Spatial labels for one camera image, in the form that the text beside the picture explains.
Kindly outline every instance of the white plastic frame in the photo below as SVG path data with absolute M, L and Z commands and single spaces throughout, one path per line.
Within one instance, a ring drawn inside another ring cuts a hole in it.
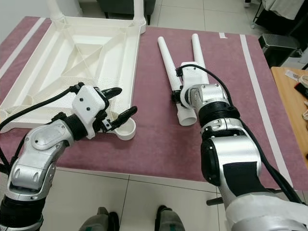
M 133 20 L 60 17 L 54 12 L 53 15 L 58 19 L 53 20 L 0 105 L 0 120 L 80 81 L 100 89 L 122 88 L 107 109 L 107 118 L 114 120 L 131 107 L 141 26 Z M 70 115 L 74 97 L 75 94 L 69 93 L 12 121 L 1 132 L 35 128 L 61 111 Z M 135 130 L 136 124 L 130 119 L 114 133 L 122 140 L 129 140 Z

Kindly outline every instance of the table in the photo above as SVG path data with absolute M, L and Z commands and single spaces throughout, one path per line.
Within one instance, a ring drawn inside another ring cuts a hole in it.
M 308 99 L 294 89 L 294 86 L 298 82 L 285 75 L 287 70 L 291 70 L 299 76 L 308 75 L 308 71 L 288 67 L 271 68 L 279 95 L 296 136 L 299 149 L 302 155 L 306 157 L 308 154 L 308 129 L 307 122 L 303 120 L 302 114 L 307 110 L 303 102 L 308 101 Z
M 0 45 L 0 68 L 39 20 L 26 17 Z M 50 23 L 43 19 L 0 79 L 0 103 Z M 254 132 L 269 162 L 297 190 L 308 190 L 308 170 L 257 38 L 221 36 L 217 32 L 147 27 L 140 39 L 134 86 L 133 104 L 138 106 L 133 117 L 137 123 L 135 137 L 121 141 L 113 134 L 97 134 L 95 139 L 80 140 L 66 149 L 58 166 L 205 181 L 201 173 L 200 126 L 179 125 L 157 43 L 159 36 L 165 38 L 175 66 L 179 66 L 193 61 L 193 33 L 199 35 L 206 67 L 226 83 L 241 118 Z M 8 157 L 26 132 L 28 129 L 13 129 L 1 134 L 1 147 Z M 277 188 L 264 167 L 260 179 L 266 187 Z

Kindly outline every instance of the white tape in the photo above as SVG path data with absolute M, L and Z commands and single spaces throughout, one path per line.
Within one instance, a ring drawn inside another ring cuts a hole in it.
M 263 216 L 281 217 L 308 225 L 307 214 L 306 205 L 265 195 L 238 197 L 226 209 L 226 217 L 231 227 L 241 220 Z
M 15 58 L 19 55 L 21 50 L 25 47 L 25 45 L 29 42 L 31 37 L 34 35 L 34 33 L 38 30 L 40 25 L 45 21 L 46 18 L 39 18 L 38 21 L 33 25 L 33 27 L 29 30 L 29 32 L 26 34 L 26 36 L 21 40 L 21 42 L 18 44 L 18 46 L 15 48 L 15 50 L 12 52 L 12 54 L 9 56 L 9 58 L 6 60 L 6 62 L 3 64 L 3 66 L 0 69 L 0 79 L 4 75 L 4 73 L 9 69 L 10 65 L 13 63 Z
M 246 36 L 240 35 L 240 38 L 241 38 L 241 43 L 242 43 L 242 48 L 243 48 L 243 52 L 244 52 L 244 57 L 245 57 L 248 73 L 249 73 L 251 83 L 252 83 L 252 86 L 253 86 L 253 89 L 254 89 L 254 92 L 255 92 L 255 96 L 256 96 L 257 103 L 258 103 L 258 106 L 259 106 L 259 110 L 260 110 L 260 113 L 261 113 L 261 117 L 262 117 L 262 120 L 263 120 L 264 128 L 265 128 L 266 134 L 267 134 L 268 139 L 269 139 L 270 147 L 273 151 L 275 161 L 276 161 L 277 166 L 278 166 L 278 170 L 286 178 L 286 180 L 293 186 L 289 171 L 288 171 L 288 169 L 285 165 L 279 144 L 277 142 L 273 126 L 270 122 L 270 117 L 269 117 L 268 111 L 266 109 L 266 105 L 265 105 L 265 102 L 264 102 L 262 91 L 261 91 L 261 88 L 259 86 L 257 75 L 256 75 L 256 72 L 255 72 L 255 69 L 254 69 L 254 65 L 253 65 L 251 57 L 250 57 L 250 53 L 249 53 L 249 49 L 248 49 L 248 45 L 247 45 L 247 41 L 246 41 Z
M 219 33 L 219 37 L 220 37 L 221 39 L 225 39 L 225 38 L 227 39 L 225 33 L 222 33 L 222 32 Z

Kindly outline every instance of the wooden table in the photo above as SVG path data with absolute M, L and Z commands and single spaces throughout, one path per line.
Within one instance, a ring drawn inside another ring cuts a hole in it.
M 302 117 L 302 114 L 307 110 L 304 101 L 308 100 L 294 89 L 297 82 L 284 75 L 286 70 L 291 70 L 299 76 L 308 75 L 308 71 L 288 67 L 271 68 L 281 100 L 296 136 L 299 149 L 306 160 L 306 165 L 308 166 L 308 159 L 306 159 L 306 155 L 308 154 L 308 124 Z

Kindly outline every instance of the white tube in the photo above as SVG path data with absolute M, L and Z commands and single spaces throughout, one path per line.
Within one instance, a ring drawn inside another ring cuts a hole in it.
M 183 107 L 180 103 L 177 103 L 176 105 L 178 109 L 177 116 L 179 119 L 179 123 L 182 126 L 190 126 L 197 122 L 196 113 L 192 108 Z
M 64 19 L 64 15 L 61 12 L 56 0 L 47 0 L 47 5 L 50 11 L 50 19 L 61 21 Z
M 143 0 L 134 0 L 134 18 L 135 26 L 140 26 L 140 33 L 143 34 L 146 29 L 146 20 L 144 18 Z
M 168 47 L 165 43 L 165 40 L 163 37 L 160 36 L 157 41 L 158 41 L 160 52 L 164 60 L 164 64 L 165 64 L 166 72 L 169 78 L 171 89 L 179 90 L 182 83 L 180 81 L 180 78 L 176 74 L 175 66 L 172 61 Z M 179 123 L 182 126 L 193 125 L 197 121 L 196 113 L 194 112 L 192 108 L 185 108 L 180 103 L 177 103 L 176 105 L 178 109 Z
M 167 71 L 167 75 L 169 78 L 169 82 L 171 85 L 172 90 L 180 90 L 180 86 L 182 85 L 181 80 L 179 77 L 177 77 L 177 73 L 175 71 L 175 66 L 173 63 L 173 60 L 171 58 L 171 55 L 169 53 L 168 47 L 166 45 L 166 42 L 163 37 L 158 37 L 158 46 L 160 49 L 160 52 L 162 54 L 165 68 Z
M 204 59 L 203 59 L 203 54 L 202 54 L 202 50 L 201 50 L 201 45 L 200 45 L 200 40 L 199 40 L 199 36 L 197 34 L 193 34 L 192 35 L 192 49 L 193 49 L 193 57 L 195 62 L 197 62 L 201 67 L 205 68 L 205 63 L 204 63 Z M 207 77 L 207 73 L 204 73 L 203 76 L 203 82 L 208 84 L 208 77 Z

